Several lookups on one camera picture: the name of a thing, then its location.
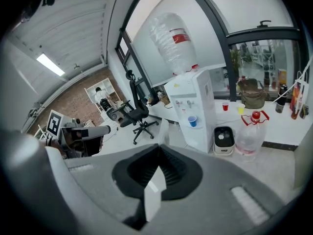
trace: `ceiling light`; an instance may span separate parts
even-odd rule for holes
[[[37,61],[59,76],[62,76],[65,73],[63,70],[57,67],[49,58],[47,58],[45,54],[41,54],[41,56],[37,58]]]

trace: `water tap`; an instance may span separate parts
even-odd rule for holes
[[[187,104],[189,105],[189,108],[191,108],[191,105],[194,104],[194,102],[187,101]]]

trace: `red bottle cap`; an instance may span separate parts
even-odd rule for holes
[[[254,112],[252,112],[252,117],[254,118],[254,119],[260,119],[260,112],[258,112],[258,111],[254,111]]]
[[[252,122],[260,122],[260,116],[261,116],[260,112],[258,112],[258,111],[252,112],[251,121]]]

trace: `khaki bag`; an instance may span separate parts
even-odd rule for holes
[[[269,94],[264,90],[260,81],[251,78],[239,81],[238,85],[241,90],[241,102],[247,109],[260,109],[264,106]]]

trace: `plastic cup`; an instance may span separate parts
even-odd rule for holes
[[[190,116],[190,117],[188,118],[188,121],[189,121],[189,123],[190,123],[190,125],[191,125],[192,127],[197,126],[197,117],[196,117],[196,116]]]
[[[223,110],[224,110],[224,111],[227,111],[227,110],[228,110],[228,103],[227,103],[227,102],[224,102],[224,103],[223,103]]]
[[[237,106],[237,108],[238,108],[238,112],[239,112],[239,114],[240,115],[242,115],[244,112],[245,112],[245,105],[244,104],[239,104],[238,106]]]

